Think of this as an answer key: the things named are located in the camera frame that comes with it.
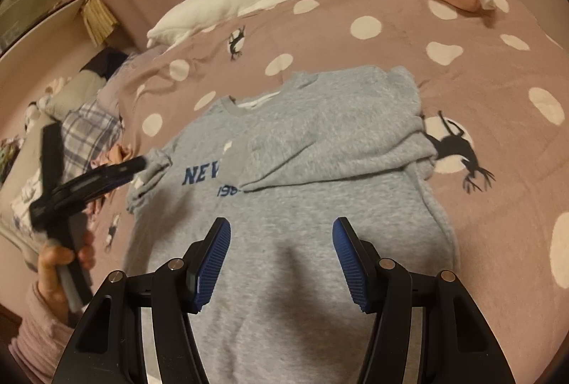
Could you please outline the pink sleeve forearm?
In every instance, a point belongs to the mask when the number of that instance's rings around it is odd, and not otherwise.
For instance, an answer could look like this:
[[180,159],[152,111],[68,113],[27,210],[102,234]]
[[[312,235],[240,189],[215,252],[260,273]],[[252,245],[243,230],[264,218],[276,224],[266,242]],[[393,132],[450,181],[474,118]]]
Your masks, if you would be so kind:
[[8,349],[33,383],[51,383],[73,332],[69,303],[61,288],[46,290],[41,281],[26,299],[27,310]]

